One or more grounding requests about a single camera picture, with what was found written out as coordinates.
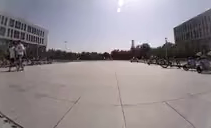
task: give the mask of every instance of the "crowd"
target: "crowd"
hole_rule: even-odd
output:
[[[9,72],[12,67],[16,67],[17,71],[23,71],[23,57],[26,55],[26,49],[21,41],[14,41],[10,44],[9,49]]]

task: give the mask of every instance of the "sky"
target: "sky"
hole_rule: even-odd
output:
[[[211,0],[0,0],[0,11],[49,30],[48,48],[128,50],[174,43],[173,28],[211,8]]]

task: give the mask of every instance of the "building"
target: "building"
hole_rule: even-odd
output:
[[[40,26],[0,12],[0,53],[5,53],[9,44],[21,40],[29,57],[41,56],[46,51],[48,31]]]
[[[211,9],[175,27],[174,37],[187,50],[211,50]]]

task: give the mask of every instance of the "tree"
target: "tree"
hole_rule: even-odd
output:
[[[151,47],[148,43],[144,43],[140,47],[140,56],[143,58],[149,58],[149,52],[151,51]]]
[[[104,57],[105,59],[110,59],[110,54],[109,54],[108,52],[104,52],[104,53],[103,53],[103,57]]]
[[[132,58],[132,52],[115,49],[111,52],[111,57],[114,60],[130,60]]]

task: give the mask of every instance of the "pavement joint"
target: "pavement joint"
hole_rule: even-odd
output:
[[[199,93],[195,93],[195,94],[191,94],[191,95],[192,96],[197,96],[197,95],[205,95],[205,94],[208,94],[208,93],[211,93],[211,90],[204,91],[204,92],[199,92]]]
[[[81,96],[74,102],[74,104],[65,112],[65,114],[61,117],[60,120],[55,124],[53,128],[57,128],[57,126],[60,124],[60,122],[65,118],[65,116],[72,110],[72,108],[79,102]]]
[[[173,106],[171,106],[168,102],[164,102],[168,107],[170,107],[173,111],[175,111],[178,115],[180,115],[185,121],[187,121],[193,128],[196,128],[193,123],[191,123],[186,117],[184,117],[180,112],[178,112]]]
[[[6,115],[4,115],[1,111],[0,111],[0,127],[14,127],[14,128],[23,128],[21,125],[19,125],[18,123],[16,123],[14,120],[10,119],[9,117],[7,117]]]
[[[137,104],[123,104],[122,106],[123,107],[131,107],[131,106],[142,106],[142,105],[159,104],[159,103],[175,101],[175,100],[181,100],[181,99],[186,99],[186,98],[189,98],[189,96],[176,98],[176,99],[165,100],[165,101],[145,102],[145,103],[137,103]]]
[[[126,117],[125,117],[125,113],[124,113],[124,108],[123,108],[123,102],[122,102],[122,98],[121,98],[121,92],[120,92],[120,87],[119,87],[119,82],[118,82],[118,78],[117,78],[117,73],[115,72],[115,79],[117,82],[117,88],[118,88],[118,93],[119,93],[119,100],[120,100],[120,104],[121,104],[121,110],[122,110],[122,114],[123,114],[123,119],[124,119],[124,128],[126,128]]]
[[[202,100],[202,101],[205,101],[205,102],[208,102],[208,103],[211,104],[211,101],[205,100],[205,99],[203,99],[203,98],[201,98],[201,97],[199,97],[199,96],[194,96],[193,98],[197,98],[198,100]]]
[[[76,101],[73,101],[73,100],[67,100],[67,99],[60,99],[60,98],[56,98],[56,97],[53,97],[53,96],[48,96],[46,94],[37,94],[39,97],[42,97],[42,98],[48,98],[48,99],[52,99],[52,100],[56,100],[56,101],[67,101],[67,102],[71,102],[71,103],[75,103]]]

